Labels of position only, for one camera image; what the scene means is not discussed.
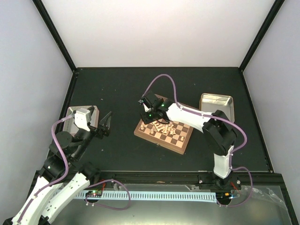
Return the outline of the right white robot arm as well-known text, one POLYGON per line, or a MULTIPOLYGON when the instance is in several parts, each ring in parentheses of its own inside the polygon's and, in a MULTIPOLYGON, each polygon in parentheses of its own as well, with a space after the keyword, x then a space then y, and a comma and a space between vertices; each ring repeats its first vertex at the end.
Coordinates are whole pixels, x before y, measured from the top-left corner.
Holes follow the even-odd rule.
POLYGON ((212 172, 202 182, 230 184, 236 133, 222 111, 201 112, 148 93, 123 92, 108 100, 112 133, 104 143, 107 171, 212 172))

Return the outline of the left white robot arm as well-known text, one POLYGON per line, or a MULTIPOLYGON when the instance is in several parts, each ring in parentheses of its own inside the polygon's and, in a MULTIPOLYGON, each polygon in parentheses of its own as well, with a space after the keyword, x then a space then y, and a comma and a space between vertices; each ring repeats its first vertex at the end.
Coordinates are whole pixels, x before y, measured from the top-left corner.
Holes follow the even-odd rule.
POLYGON ((102 139, 110 134, 113 113, 92 126, 94 109, 74 110, 52 125, 51 154, 25 204, 4 221, 5 225, 50 225, 78 193, 100 183, 100 170, 90 162, 79 162, 94 137, 102 139))

